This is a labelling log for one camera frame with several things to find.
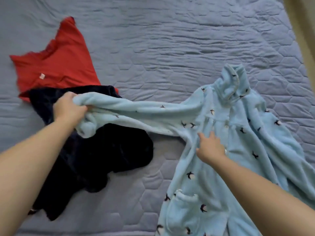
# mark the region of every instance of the collar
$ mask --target collar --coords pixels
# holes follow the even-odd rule
[[[242,64],[226,64],[221,72],[221,78],[214,83],[214,88],[224,101],[234,102],[250,92],[250,83]]]

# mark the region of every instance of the red shirt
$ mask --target red shirt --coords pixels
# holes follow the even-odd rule
[[[60,23],[55,39],[45,50],[21,56],[10,55],[10,58],[18,75],[19,97],[28,102],[27,91],[32,88],[100,85],[88,48],[73,17],[67,17]]]

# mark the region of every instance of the quilted mattress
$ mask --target quilted mattress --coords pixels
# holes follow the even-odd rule
[[[315,99],[281,0],[0,0],[0,11],[0,151],[43,127],[17,97],[9,55],[44,49],[71,15],[101,83],[130,100],[179,103],[225,63],[243,63],[315,163]],[[17,235],[153,236],[184,143],[151,137],[147,167],[110,174],[101,192],[79,192],[53,222],[44,212],[27,218]]]

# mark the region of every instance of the fabric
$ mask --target fabric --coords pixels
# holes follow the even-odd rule
[[[10,58],[18,75],[19,97],[28,102],[27,91],[32,88],[100,85],[89,50],[73,17],[61,21],[55,39],[45,50],[10,55]]]
[[[226,226],[230,236],[259,234],[219,175],[196,156],[199,131],[208,136],[214,130],[230,159],[315,209],[314,169],[289,130],[250,89],[242,65],[226,65],[220,79],[200,87],[180,104],[132,102],[92,92],[73,101],[95,106],[77,126],[84,138],[93,136],[104,124],[115,123],[186,141],[156,235],[221,236]]]
[[[53,104],[67,91],[89,91],[121,98],[112,86],[39,88],[28,91],[31,104],[46,125],[53,122]],[[74,131],[61,149],[34,205],[44,209],[50,220],[65,209],[72,195],[80,189],[98,192],[107,182],[107,174],[146,166],[153,158],[153,143],[141,129],[106,124],[95,135],[83,139]]]

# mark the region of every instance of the dark navy garment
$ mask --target dark navy garment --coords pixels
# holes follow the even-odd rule
[[[31,89],[31,104],[46,125],[53,122],[53,104],[68,91],[76,94],[98,92],[121,98],[112,86]],[[78,190],[98,192],[106,186],[109,172],[144,167],[152,158],[153,142],[144,130],[109,123],[87,139],[73,131],[30,214],[43,209],[50,220],[55,220]]]

